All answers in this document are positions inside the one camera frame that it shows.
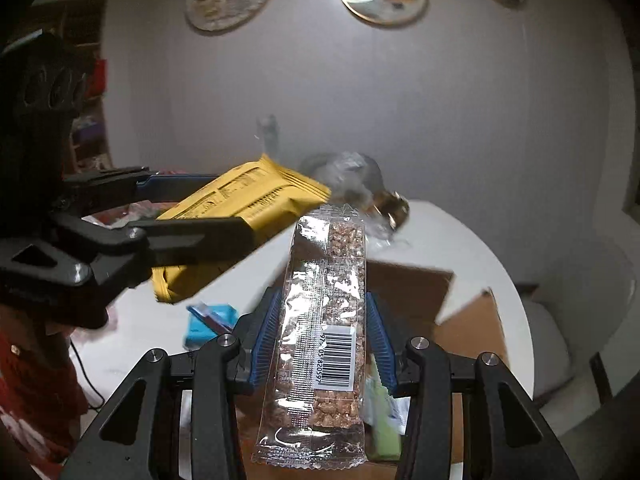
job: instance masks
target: black power cable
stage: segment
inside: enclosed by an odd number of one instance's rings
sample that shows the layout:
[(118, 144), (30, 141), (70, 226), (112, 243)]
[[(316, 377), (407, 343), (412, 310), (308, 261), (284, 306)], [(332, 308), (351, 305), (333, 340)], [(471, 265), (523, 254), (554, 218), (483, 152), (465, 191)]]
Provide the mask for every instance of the black power cable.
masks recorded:
[(76, 358), (78, 358), (78, 364), (80, 365), (80, 369), (82, 370), (82, 375), (84, 375), (84, 378), (85, 378), (86, 382), (89, 384), (89, 386), (91, 386), (91, 389), (96, 393), (96, 395), (98, 395), (98, 397), (100, 397), (102, 399), (102, 402), (98, 406), (92, 406), (92, 405), (89, 404), (89, 409), (95, 410), (97, 412), (98, 410), (100, 410), (101, 407), (104, 406), (104, 403), (106, 401), (105, 401), (104, 397), (102, 396), (102, 394), (98, 390), (96, 390), (95, 386), (89, 380), (89, 377), (86, 376), (86, 371), (84, 370), (84, 365), (82, 364), (82, 359), (80, 358), (80, 354), (78, 353), (78, 350), (76, 349), (76, 345), (74, 345), (74, 342), (71, 341), (71, 338), (69, 338), (69, 342), (71, 343), (71, 348), (74, 349), (74, 353), (76, 354)]

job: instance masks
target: person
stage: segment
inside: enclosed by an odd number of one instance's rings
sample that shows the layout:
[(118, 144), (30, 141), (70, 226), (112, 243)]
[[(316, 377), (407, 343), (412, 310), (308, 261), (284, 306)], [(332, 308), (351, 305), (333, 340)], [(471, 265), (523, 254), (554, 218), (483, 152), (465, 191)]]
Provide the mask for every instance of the person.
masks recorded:
[(68, 355), (73, 330), (0, 304), (0, 420), (47, 480), (58, 478), (89, 409)]

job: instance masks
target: metal screw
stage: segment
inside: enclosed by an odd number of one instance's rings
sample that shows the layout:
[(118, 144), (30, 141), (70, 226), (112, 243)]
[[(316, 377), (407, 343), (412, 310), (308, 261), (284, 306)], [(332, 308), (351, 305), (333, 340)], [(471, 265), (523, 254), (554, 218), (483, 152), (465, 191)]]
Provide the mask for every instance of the metal screw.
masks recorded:
[(424, 350), (429, 347), (429, 340), (421, 335), (417, 335), (411, 339), (411, 346), (417, 350)]
[(157, 363), (160, 359), (164, 357), (164, 350), (161, 348), (152, 348), (145, 354), (145, 358), (150, 363)]
[(495, 366), (500, 362), (500, 358), (492, 352), (484, 352), (480, 358), (487, 366)]
[(231, 346), (236, 342), (236, 336), (233, 334), (222, 334), (218, 336), (217, 342), (220, 346)]
[(139, 227), (133, 227), (129, 229), (129, 232), (127, 233), (127, 235), (129, 235), (129, 238), (131, 238), (132, 240), (135, 240), (136, 238), (140, 238), (143, 232), (144, 231)]

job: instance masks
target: food package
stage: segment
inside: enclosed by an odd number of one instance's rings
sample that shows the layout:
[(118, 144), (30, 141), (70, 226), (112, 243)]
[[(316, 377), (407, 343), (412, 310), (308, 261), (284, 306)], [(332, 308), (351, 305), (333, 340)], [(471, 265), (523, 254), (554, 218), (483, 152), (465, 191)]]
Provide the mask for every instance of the food package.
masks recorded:
[(366, 460), (365, 272), (355, 210), (325, 205), (296, 223), (255, 462), (342, 469)]
[[(251, 226), (257, 245), (261, 245), (300, 215), (326, 202), (329, 196), (327, 187), (263, 155), (257, 162), (227, 171), (158, 219), (239, 216)], [(237, 262), (156, 267), (153, 270), (156, 297), (169, 303), (184, 300)]]

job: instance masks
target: white round table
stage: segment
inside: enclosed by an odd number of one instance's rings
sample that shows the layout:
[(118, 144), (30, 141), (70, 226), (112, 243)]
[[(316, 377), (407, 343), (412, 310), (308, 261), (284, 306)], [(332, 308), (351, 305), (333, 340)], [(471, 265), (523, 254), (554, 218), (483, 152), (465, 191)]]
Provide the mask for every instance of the white round table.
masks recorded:
[[(78, 330), (73, 336), (92, 383), (109, 397), (150, 348), (163, 348), (169, 355), (184, 352), (188, 304), (228, 303), (240, 315), (250, 312), (286, 264), (292, 230), (290, 227), (282, 232), (181, 303), (158, 303), (151, 282), (123, 292), (112, 307), (115, 316), (106, 328), (93, 333)], [(408, 266), (452, 270), (455, 277), (436, 319), (438, 323), (459, 311), (481, 290), (490, 288), (502, 321), (511, 371), (532, 395), (533, 349), (522, 303), (498, 258), (470, 229), (429, 202), (411, 200), (408, 221), (396, 233), (395, 242), (367, 256)], [(76, 367), (80, 384), (91, 396), (77, 363)], [(452, 466), (452, 478), (461, 476), (462, 465)]]

